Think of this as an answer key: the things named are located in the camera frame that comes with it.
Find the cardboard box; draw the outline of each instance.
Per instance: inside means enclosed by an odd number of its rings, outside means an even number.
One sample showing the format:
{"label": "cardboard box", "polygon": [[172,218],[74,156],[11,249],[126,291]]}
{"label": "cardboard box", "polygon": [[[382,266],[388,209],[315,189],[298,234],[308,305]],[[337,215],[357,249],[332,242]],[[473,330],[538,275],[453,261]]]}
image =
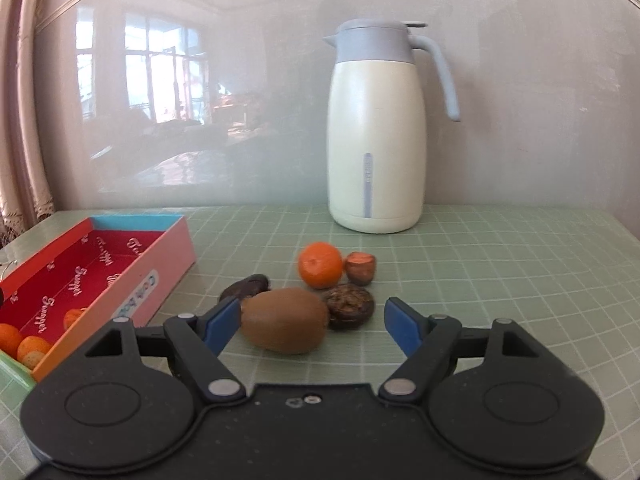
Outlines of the cardboard box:
{"label": "cardboard box", "polygon": [[[39,381],[109,319],[145,326],[195,260],[183,216],[90,217],[0,282],[0,323],[53,345],[31,372]],[[72,308],[84,312],[65,331]]]}

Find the wall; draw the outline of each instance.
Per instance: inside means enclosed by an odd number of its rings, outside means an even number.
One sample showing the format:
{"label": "wall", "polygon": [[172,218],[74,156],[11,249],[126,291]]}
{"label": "wall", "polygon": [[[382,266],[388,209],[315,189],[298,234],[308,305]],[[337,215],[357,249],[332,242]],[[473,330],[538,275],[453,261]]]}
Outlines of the wall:
{"label": "wall", "polygon": [[[428,202],[604,208],[640,235],[640,10],[628,0],[79,5],[94,9],[95,117],[82,118],[77,9],[36,36],[38,126],[59,207],[325,202],[335,53],[321,38],[370,16],[428,22],[424,33],[440,43],[458,86],[463,117],[451,123],[431,60],[417,53]],[[129,109],[127,12],[199,31],[209,74],[204,124],[188,126],[190,112],[180,110],[182,120],[155,124]]]}

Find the gray jug top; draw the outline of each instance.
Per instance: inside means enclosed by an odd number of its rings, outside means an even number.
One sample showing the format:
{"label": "gray jug top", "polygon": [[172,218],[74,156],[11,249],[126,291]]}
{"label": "gray jug top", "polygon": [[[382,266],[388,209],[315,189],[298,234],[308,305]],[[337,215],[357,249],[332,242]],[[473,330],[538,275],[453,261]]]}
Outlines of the gray jug top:
{"label": "gray jug top", "polygon": [[336,47],[336,63],[362,60],[415,63],[409,43],[409,26],[425,25],[359,18],[344,22],[334,36],[324,40]]}

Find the curtain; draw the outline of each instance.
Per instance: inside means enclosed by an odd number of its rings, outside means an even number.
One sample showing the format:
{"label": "curtain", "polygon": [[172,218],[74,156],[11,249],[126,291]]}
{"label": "curtain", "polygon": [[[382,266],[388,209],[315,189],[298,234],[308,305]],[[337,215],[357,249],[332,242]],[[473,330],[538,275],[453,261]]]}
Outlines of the curtain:
{"label": "curtain", "polygon": [[33,98],[38,0],[0,0],[0,247],[50,216]]}

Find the window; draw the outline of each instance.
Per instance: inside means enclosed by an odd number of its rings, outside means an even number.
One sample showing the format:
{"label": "window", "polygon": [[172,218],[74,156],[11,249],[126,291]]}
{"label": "window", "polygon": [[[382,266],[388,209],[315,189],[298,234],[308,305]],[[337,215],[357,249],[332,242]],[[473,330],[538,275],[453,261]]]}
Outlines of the window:
{"label": "window", "polygon": [[78,7],[76,19],[76,65],[82,118],[95,117],[94,95],[94,10]]}
{"label": "window", "polygon": [[208,121],[207,61],[197,30],[129,13],[125,49],[129,107],[157,123]]}

